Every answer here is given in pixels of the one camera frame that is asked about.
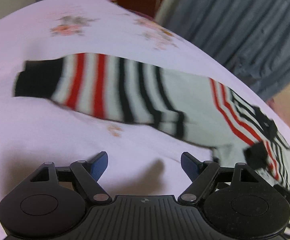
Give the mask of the striped white red black sweater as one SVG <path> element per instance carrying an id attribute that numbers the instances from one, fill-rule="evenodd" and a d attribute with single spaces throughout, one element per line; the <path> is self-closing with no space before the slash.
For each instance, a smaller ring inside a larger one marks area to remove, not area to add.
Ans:
<path id="1" fill-rule="evenodd" d="M 275 122 L 206 76 L 95 53 L 27 61 L 14 95 L 49 99 L 95 118 L 148 125 L 210 148 L 220 165 L 197 204 L 117 195 L 88 203 L 68 167 L 41 165 L 5 200 L 10 239 L 290 239 L 290 145 Z"/>

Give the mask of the pink floral bed sheet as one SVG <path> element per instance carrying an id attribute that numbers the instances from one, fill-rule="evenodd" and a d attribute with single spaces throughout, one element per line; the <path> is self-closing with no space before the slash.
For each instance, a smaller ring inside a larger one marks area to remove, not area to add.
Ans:
<path id="1" fill-rule="evenodd" d="M 248 87 L 193 44 L 108 0 L 44 0 L 0 20 L 0 239 L 16 222 L 4 200 L 41 165 L 68 167 L 102 151 L 108 167 L 98 180 L 111 196 L 178 197 L 191 180 L 180 156 L 200 161 L 210 148 L 148 125 L 122 124 L 73 111 L 44 98 L 14 95 L 27 61 L 95 53 L 206 76 L 237 92 L 272 119 L 290 145 L 290 129 Z"/>

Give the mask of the blue grey curtain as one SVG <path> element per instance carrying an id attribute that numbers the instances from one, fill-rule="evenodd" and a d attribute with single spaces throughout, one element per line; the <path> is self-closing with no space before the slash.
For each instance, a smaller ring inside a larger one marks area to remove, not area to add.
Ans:
<path id="1" fill-rule="evenodd" d="M 177 0 L 164 27 L 268 100 L 290 83 L 290 0 Z"/>

